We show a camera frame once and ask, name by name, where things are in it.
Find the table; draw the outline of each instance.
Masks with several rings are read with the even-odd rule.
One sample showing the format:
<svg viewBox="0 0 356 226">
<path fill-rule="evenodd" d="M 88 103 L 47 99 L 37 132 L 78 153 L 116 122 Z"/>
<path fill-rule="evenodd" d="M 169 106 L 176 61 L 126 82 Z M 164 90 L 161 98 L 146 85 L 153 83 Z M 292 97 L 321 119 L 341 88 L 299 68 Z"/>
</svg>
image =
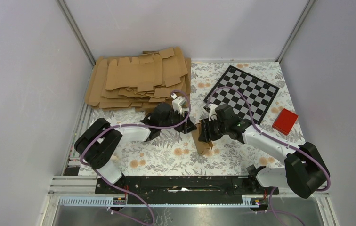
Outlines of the table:
<svg viewBox="0 0 356 226">
<path fill-rule="evenodd" d="M 286 140 L 304 143 L 304 137 L 296 121 L 289 135 L 276 131 L 271 126 L 279 112 L 286 108 L 294 111 L 282 70 L 277 62 L 257 63 L 192 63 L 191 77 L 191 120 L 205 117 L 203 102 L 213 85 L 229 65 L 278 86 L 279 92 L 270 106 L 261 127 Z M 91 120 L 107 119 L 112 125 L 136 123 L 143 119 L 144 113 L 134 109 L 103 112 L 94 110 Z M 270 155 L 247 144 L 231 140 L 224 136 L 213 142 L 211 152 L 199 156 L 191 134 L 181 134 L 173 129 L 162 130 L 160 136 L 150 142 L 119 144 L 111 160 L 126 176 L 205 176 L 205 175 L 247 175 L 246 167 L 266 165 L 271 168 L 283 167 Z M 94 176 L 95 172 L 87 166 L 81 166 L 79 176 Z"/>
</svg>

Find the gray wall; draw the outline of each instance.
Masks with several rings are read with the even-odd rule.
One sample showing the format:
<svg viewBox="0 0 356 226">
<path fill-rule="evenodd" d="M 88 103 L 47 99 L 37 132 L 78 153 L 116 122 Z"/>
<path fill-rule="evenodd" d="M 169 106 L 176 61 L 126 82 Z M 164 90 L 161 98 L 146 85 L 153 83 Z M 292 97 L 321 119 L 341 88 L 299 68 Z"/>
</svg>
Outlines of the gray wall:
<svg viewBox="0 0 356 226">
<path fill-rule="evenodd" d="M 180 46 L 196 59 L 275 59 L 307 0 L 66 0 L 94 57 Z"/>
<path fill-rule="evenodd" d="M 332 174 L 341 226 L 356 225 L 356 1 L 320 0 L 289 52 L 283 74 L 306 139 Z"/>
<path fill-rule="evenodd" d="M 0 1 L 0 225 L 36 223 L 90 70 L 54 0 Z"/>
</svg>

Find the gray floor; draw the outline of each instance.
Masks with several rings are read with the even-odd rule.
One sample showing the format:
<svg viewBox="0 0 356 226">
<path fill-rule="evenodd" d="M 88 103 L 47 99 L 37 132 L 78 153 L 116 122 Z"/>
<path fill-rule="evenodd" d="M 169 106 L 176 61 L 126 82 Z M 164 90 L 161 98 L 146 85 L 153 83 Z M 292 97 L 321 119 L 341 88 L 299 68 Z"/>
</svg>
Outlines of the gray floor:
<svg viewBox="0 0 356 226">
<path fill-rule="evenodd" d="M 274 208 L 296 214 L 307 226 L 323 226 L 314 199 L 274 198 Z M 273 213 L 245 214 L 248 208 L 153 208 L 157 226 L 279 226 Z M 147 208 L 126 207 L 123 213 L 151 223 Z M 300 226 L 295 218 L 279 214 L 288 226 Z M 111 215 L 101 207 L 60 206 L 55 226 L 139 226 L 130 219 Z"/>
</svg>

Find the checkerboard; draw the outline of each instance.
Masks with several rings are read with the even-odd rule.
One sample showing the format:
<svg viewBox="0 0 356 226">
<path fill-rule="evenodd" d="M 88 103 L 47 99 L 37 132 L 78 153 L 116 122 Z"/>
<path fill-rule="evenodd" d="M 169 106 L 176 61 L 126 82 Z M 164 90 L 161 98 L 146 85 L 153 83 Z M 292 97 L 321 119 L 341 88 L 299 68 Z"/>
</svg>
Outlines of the checkerboard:
<svg viewBox="0 0 356 226">
<path fill-rule="evenodd" d="M 277 86 L 233 66 L 229 66 L 210 93 L 207 94 L 204 101 L 207 102 L 211 93 L 221 86 L 233 87 L 247 98 L 247 101 L 251 105 L 251 112 L 256 124 L 262 122 L 279 90 Z M 245 101 L 240 98 L 239 94 L 231 89 L 218 90 L 211 97 L 210 102 L 216 105 L 227 103 L 234 108 L 235 114 L 240 118 L 250 119 L 249 109 L 247 108 Z"/>
</svg>

